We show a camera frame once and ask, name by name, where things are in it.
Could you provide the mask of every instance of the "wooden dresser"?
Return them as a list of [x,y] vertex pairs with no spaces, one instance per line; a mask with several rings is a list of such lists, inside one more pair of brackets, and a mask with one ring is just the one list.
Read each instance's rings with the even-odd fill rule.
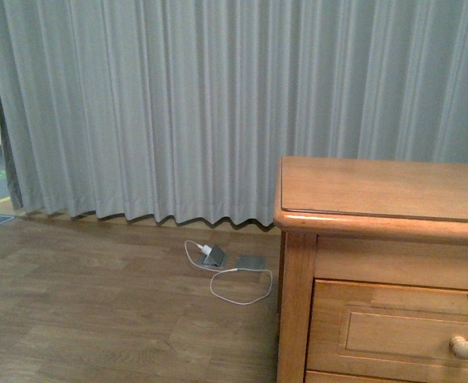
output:
[[468,382],[468,164],[283,157],[279,383]]

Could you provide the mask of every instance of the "curtain fold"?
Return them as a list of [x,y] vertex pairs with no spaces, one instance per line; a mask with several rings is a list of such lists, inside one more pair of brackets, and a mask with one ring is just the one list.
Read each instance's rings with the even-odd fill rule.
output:
[[0,1],[27,212],[272,222],[283,155],[468,162],[468,0]]

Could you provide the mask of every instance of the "white cable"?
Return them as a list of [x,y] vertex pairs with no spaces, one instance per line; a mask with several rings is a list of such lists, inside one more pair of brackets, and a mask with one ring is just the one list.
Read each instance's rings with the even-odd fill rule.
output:
[[[269,289],[267,290],[267,293],[265,295],[262,295],[261,297],[258,297],[256,299],[254,299],[253,301],[249,301],[249,302],[238,302],[238,301],[234,301],[232,299],[228,299],[228,298],[225,298],[219,294],[216,294],[213,290],[212,290],[212,282],[214,281],[214,279],[218,276],[218,275],[221,275],[221,274],[226,274],[226,273],[232,273],[232,272],[235,272],[235,271],[253,271],[253,272],[256,272],[256,273],[264,273],[264,272],[267,272],[269,273],[269,277],[271,278],[271,283],[269,284]],[[230,302],[230,303],[233,303],[235,305],[241,305],[241,306],[248,306],[248,305],[251,305],[252,303],[255,303],[255,302],[258,302],[260,301],[261,299],[265,298],[265,297],[268,297],[269,294],[271,294],[271,289],[273,288],[273,273],[271,273],[270,270],[251,270],[251,269],[229,269],[229,270],[223,270],[223,271],[219,271],[218,273],[216,273],[215,275],[213,275],[213,277],[210,279],[210,292],[215,296],[215,297],[218,297],[220,299],[222,299],[223,301],[227,301],[227,302]]]
[[[210,279],[210,284],[209,284],[209,288],[210,288],[210,292],[217,298],[220,298],[222,299],[223,301],[227,301],[227,302],[230,302],[230,303],[233,303],[235,305],[240,305],[240,306],[248,306],[248,305],[251,305],[255,302],[258,302],[260,301],[261,299],[263,298],[266,298],[269,296],[269,294],[271,294],[271,290],[273,289],[273,273],[270,271],[270,270],[251,270],[251,269],[227,269],[227,270],[215,270],[215,269],[210,269],[209,267],[204,267],[204,266],[200,266],[199,264],[193,262],[193,259],[191,259],[191,256],[189,255],[189,251],[187,249],[187,244],[188,243],[193,243],[194,245],[196,245],[200,250],[202,250],[204,248],[204,246],[202,245],[199,245],[198,243],[196,242],[193,242],[193,241],[190,241],[189,239],[184,241],[184,249],[186,250],[186,255],[187,255],[187,258],[189,259],[189,262],[191,262],[191,264],[195,267],[198,267],[199,269],[202,269],[202,270],[207,270],[207,271],[212,271],[214,273],[214,275],[212,276],[212,278]],[[261,297],[258,297],[256,299],[254,299],[253,301],[249,301],[249,302],[238,302],[238,301],[234,301],[232,299],[228,299],[228,298],[225,298],[219,294],[216,294],[212,288],[212,284],[213,284],[213,281],[214,279],[218,276],[218,275],[221,275],[221,274],[226,274],[226,273],[234,273],[236,271],[252,271],[252,272],[256,272],[256,273],[268,273],[269,274],[269,278],[271,280],[270,284],[269,284],[269,289],[267,290],[267,293],[262,295]]]

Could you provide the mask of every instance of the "power adapter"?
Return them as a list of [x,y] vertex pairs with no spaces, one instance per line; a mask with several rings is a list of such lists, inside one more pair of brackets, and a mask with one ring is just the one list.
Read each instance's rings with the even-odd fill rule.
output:
[[224,267],[227,260],[226,253],[221,250],[218,245],[212,248],[205,245],[201,249],[202,255],[199,258],[198,264],[204,267]]

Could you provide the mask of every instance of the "dresser top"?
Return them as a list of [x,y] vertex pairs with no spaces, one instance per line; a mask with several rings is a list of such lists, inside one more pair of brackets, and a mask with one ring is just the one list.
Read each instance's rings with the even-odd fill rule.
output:
[[286,156],[280,169],[275,222],[284,230],[304,219],[300,229],[331,231],[341,220],[351,234],[367,234],[363,225],[377,234],[379,224],[398,225],[401,235],[468,238],[468,164]]

